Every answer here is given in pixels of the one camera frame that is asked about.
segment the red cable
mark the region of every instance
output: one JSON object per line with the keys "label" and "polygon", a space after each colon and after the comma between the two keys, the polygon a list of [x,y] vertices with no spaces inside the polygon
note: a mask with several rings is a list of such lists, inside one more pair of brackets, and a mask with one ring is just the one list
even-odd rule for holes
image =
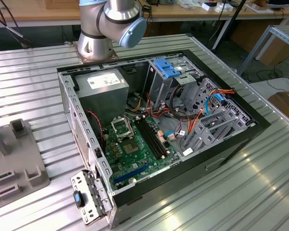
{"label": "red cable", "polygon": [[102,140],[102,148],[103,148],[103,129],[102,129],[102,124],[100,122],[100,120],[98,119],[98,117],[96,116],[96,114],[94,114],[92,111],[90,110],[87,110],[87,112],[89,112],[91,115],[93,115],[95,117],[95,119],[97,120],[98,122],[98,125],[100,126],[100,131],[101,131],[101,140]]}

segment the white object on desk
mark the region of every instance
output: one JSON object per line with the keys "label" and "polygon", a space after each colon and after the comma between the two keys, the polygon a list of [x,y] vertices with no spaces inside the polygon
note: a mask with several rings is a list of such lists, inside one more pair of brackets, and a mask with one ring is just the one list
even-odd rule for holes
{"label": "white object on desk", "polygon": [[223,3],[218,3],[217,6],[215,7],[215,11],[217,13],[220,13],[220,12],[231,12],[233,10],[233,6],[230,5],[230,4],[225,4],[225,6],[223,6],[224,4]]}
{"label": "white object on desk", "polygon": [[246,4],[246,6],[250,9],[252,9],[253,11],[259,13],[259,14],[262,14],[262,13],[274,13],[273,11],[271,11],[270,9],[266,9],[266,10],[262,10],[262,11],[258,11],[254,8],[252,8],[251,6],[249,6],[248,4]]}
{"label": "white object on desk", "polygon": [[206,3],[203,3],[203,4],[201,5],[201,7],[202,7],[203,9],[205,9],[206,11],[214,11],[214,9],[215,9],[216,6],[209,6],[209,5],[207,5]]}

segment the blue cable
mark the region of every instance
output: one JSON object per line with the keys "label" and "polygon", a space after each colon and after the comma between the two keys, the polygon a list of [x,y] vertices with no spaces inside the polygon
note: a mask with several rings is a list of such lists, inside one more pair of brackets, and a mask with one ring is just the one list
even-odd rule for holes
{"label": "blue cable", "polygon": [[165,133],[165,136],[167,137],[167,136],[169,136],[170,134],[173,134],[173,133],[175,133],[175,132],[174,131],[168,131],[168,132]]}
{"label": "blue cable", "polygon": [[211,96],[216,97],[216,98],[217,98],[218,100],[220,100],[220,101],[224,100],[224,97],[223,97],[221,94],[219,94],[219,93],[218,93],[218,94],[210,95],[210,96],[207,98],[207,100],[206,100],[206,102],[205,102],[205,104],[204,104],[204,107],[205,107],[205,109],[206,109],[207,115],[210,114],[210,113],[209,113],[209,106],[208,106],[208,104],[209,104],[209,100],[210,100]]}

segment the aluminum table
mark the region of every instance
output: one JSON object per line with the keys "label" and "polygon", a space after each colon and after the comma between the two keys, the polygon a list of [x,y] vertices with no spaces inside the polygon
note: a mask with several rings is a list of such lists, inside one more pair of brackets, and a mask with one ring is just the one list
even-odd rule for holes
{"label": "aluminum table", "polygon": [[243,62],[242,66],[237,71],[239,75],[243,74],[243,72],[246,70],[249,63],[254,58],[256,52],[263,45],[263,43],[268,39],[269,36],[271,37],[269,38],[267,43],[264,45],[264,47],[261,49],[261,51],[257,55],[256,60],[260,60],[260,58],[265,53],[265,51],[269,48],[269,46],[271,45],[275,37],[280,38],[281,40],[283,40],[285,43],[289,45],[289,26],[268,26],[267,29],[264,31],[264,33],[261,35],[256,45],[254,46],[254,48],[251,50],[250,54],[247,56],[247,58]]}
{"label": "aluminum table", "polygon": [[[272,123],[231,161],[114,230],[289,230],[289,119],[199,41],[187,35],[144,38],[119,57],[190,49]],[[65,118],[56,68],[79,64],[73,46],[0,52],[0,127],[30,122],[51,183],[0,208],[0,230],[86,228],[69,178],[83,169]]]}

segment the blue pcie slot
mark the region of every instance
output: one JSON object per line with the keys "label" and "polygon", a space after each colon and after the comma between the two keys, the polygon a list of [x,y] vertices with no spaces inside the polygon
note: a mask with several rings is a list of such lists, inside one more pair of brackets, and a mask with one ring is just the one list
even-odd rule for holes
{"label": "blue pcie slot", "polygon": [[132,177],[132,176],[134,176],[134,175],[136,175],[138,173],[141,173],[141,172],[145,171],[148,168],[149,165],[150,165],[150,162],[145,164],[142,167],[139,167],[139,168],[135,169],[132,172],[129,172],[129,173],[127,173],[127,174],[125,174],[125,175],[123,175],[121,177],[118,177],[118,178],[114,179],[114,183],[119,183],[120,181],[126,180],[126,179],[128,179],[128,178],[130,178],[130,177]]}

